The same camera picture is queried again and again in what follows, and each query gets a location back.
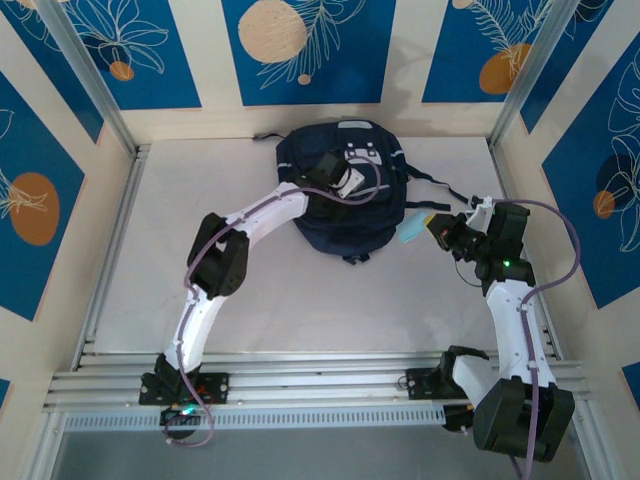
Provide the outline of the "navy blue backpack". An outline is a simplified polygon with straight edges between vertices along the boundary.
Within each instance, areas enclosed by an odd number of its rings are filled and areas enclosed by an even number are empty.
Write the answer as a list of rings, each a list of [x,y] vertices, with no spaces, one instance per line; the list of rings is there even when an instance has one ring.
[[[407,199],[412,179],[427,180],[449,188],[407,160],[398,138],[384,127],[368,120],[345,120],[307,125],[288,135],[276,135],[278,180],[300,180],[302,167],[310,166],[325,152],[334,152],[366,179],[347,199],[370,200],[357,206],[345,205],[346,214],[339,221],[317,221],[305,212],[294,220],[304,238],[317,251],[336,255],[354,265],[366,262],[370,254],[383,248],[393,238],[403,221],[405,210],[431,208],[449,212],[447,203],[411,202]]]

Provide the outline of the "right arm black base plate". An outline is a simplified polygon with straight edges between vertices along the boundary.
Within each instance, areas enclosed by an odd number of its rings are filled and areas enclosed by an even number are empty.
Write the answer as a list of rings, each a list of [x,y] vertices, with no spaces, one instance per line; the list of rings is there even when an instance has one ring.
[[[463,389],[454,382],[451,373],[441,368],[412,368],[406,373],[410,400],[468,400]]]

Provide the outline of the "aluminium frame post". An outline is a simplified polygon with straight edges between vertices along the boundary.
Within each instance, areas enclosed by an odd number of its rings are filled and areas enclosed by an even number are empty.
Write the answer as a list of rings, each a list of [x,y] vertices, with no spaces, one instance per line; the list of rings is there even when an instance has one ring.
[[[529,54],[506,96],[497,120],[487,137],[494,153],[530,95],[554,48],[573,17],[580,0],[553,0],[549,15],[542,23]]]
[[[38,14],[100,115],[129,157],[141,144],[134,138],[91,55],[57,0],[34,0]]]

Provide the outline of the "light blue paper pad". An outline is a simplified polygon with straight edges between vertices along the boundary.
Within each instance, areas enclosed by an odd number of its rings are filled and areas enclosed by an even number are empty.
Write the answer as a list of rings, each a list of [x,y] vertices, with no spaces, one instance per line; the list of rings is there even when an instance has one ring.
[[[401,243],[406,244],[425,231],[425,211],[418,211],[405,218],[397,227],[397,236]]]

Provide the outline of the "aluminium mounting rail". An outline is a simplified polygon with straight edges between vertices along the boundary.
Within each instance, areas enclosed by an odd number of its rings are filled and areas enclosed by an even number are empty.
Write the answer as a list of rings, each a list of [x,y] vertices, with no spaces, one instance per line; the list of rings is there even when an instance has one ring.
[[[229,407],[404,405],[410,368],[434,367],[437,352],[207,354],[201,370],[229,376]],[[46,412],[135,409],[153,354],[85,354],[77,369],[54,373]]]

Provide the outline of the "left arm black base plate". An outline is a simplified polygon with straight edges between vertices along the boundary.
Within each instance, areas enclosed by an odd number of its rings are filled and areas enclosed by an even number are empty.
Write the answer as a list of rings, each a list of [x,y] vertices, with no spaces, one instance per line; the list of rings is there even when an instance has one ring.
[[[207,405],[226,404],[229,393],[227,373],[195,373],[188,379],[192,389]],[[169,406],[174,404],[196,404],[197,400],[187,387],[182,376],[162,378],[159,374],[145,373],[141,377],[138,403],[142,406]]]

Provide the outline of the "aluminium side rail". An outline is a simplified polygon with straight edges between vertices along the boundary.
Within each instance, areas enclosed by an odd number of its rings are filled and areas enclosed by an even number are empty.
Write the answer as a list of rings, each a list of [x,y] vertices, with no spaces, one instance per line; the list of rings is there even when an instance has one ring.
[[[496,175],[499,179],[503,196],[505,198],[516,198],[516,184],[513,180],[512,175],[509,173],[506,161],[494,147],[488,146],[488,148],[494,164]],[[558,362],[563,360],[563,352],[561,346],[559,345],[553,322],[550,320],[548,306],[543,294],[537,293],[533,297],[533,303],[540,336],[543,343],[545,344],[544,351],[546,356],[551,362]]]
[[[136,155],[129,169],[122,195],[118,204],[115,220],[109,241],[101,264],[100,272],[88,304],[84,323],[82,325],[74,355],[71,360],[70,370],[76,371],[80,367],[81,357],[85,345],[95,337],[98,322],[102,315],[108,292],[113,279],[114,271],[126,234],[127,225],[135,203],[137,191],[144,173],[144,168],[149,157],[151,144],[143,144],[137,148]]]

